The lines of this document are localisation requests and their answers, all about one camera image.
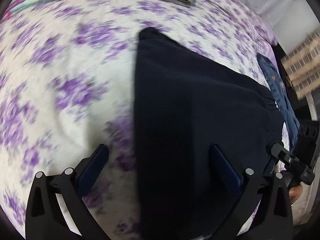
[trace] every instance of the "floral bed sheet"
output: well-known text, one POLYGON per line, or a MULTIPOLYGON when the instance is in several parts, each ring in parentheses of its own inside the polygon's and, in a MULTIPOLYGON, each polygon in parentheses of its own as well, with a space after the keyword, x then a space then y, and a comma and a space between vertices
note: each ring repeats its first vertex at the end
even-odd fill
MULTIPOLYGON (((256 54, 275 61, 276 38, 238 0, 197 0, 190 8, 64 0, 0 23, 0 205, 23 236, 35 173, 59 174, 104 143, 108 164, 83 201, 112 239, 140 238, 132 87, 137 34, 148 26, 268 87, 256 54)), ((283 142, 289 149, 285 125, 283 142)))

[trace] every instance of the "blue jeans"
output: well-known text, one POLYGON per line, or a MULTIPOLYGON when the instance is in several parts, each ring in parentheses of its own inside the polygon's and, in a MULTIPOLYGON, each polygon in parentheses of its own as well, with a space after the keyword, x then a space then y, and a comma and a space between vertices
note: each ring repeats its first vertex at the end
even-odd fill
POLYGON ((276 67, 272 64, 270 59, 262 56, 261 54, 257 55, 257 61, 263 72, 263 75, 265 76, 269 84, 270 90, 273 97, 275 98, 279 110, 284 117, 284 122, 289 133, 290 150, 292 151, 294 146, 296 145, 298 138, 300 126, 299 121, 293 112, 290 101, 287 97, 287 93, 285 91, 284 83, 276 67))

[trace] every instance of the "black mechanical device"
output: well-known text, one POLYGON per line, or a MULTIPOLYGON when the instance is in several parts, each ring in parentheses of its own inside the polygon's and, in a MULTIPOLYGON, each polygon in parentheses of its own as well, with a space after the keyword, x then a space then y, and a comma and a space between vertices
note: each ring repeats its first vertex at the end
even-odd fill
MULTIPOLYGON (((229 187, 231 194, 239 195, 239 199, 215 233, 204 239, 291 240, 292 212, 284 176, 281 173, 274 173, 269 177, 259 176, 250 168, 239 172, 232 167, 219 147, 213 146, 210 152, 224 167, 223 172, 218 171, 220 179, 229 187), (242 225, 255 211, 257 197, 261 201, 249 231, 237 236, 242 225)), ((281 145, 274 145, 272 155, 286 161, 290 172, 301 181, 309 183, 314 177, 312 171, 288 154, 281 145)), ((28 200, 26 239, 110 240, 81 199, 89 194, 107 161, 108 148, 101 144, 91 157, 83 159, 74 169, 67 168, 62 174, 53 176, 38 172, 28 200), (81 236, 69 230, 56 194, 62 194, 81 236)))

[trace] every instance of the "dark clothing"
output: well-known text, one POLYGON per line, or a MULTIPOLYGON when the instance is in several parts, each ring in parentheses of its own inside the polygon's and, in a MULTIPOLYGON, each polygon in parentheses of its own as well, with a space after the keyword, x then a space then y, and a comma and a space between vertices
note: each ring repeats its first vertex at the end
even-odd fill
POLYGON ((285 91, 284 83, 273 63, 265 56, 257 55, 257 61, 265 76, 274 99, 276 100, 280 112, 284 117, 284 122, 288 130, 290 139, 290 150, 292 151, 297 143, 299 132, 299 121, 294 114, 290 101, 285 91))
POLYGON ((142 237, 211 234, 236 198, 210 170, 209 148, 219 144, 241 170, 270 174, 275 160, 266 148, 281 142, 284 123, 271 92, 147 28, 134 93, 142 237))

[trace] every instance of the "white wall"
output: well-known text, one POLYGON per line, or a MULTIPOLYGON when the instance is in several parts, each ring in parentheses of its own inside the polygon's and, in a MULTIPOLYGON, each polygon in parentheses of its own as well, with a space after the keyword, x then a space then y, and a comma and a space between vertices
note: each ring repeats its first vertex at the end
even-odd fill
POLYGON ((295 0, 273 30, 288 54, 319 27, 320 23, 306 0, 295 0))

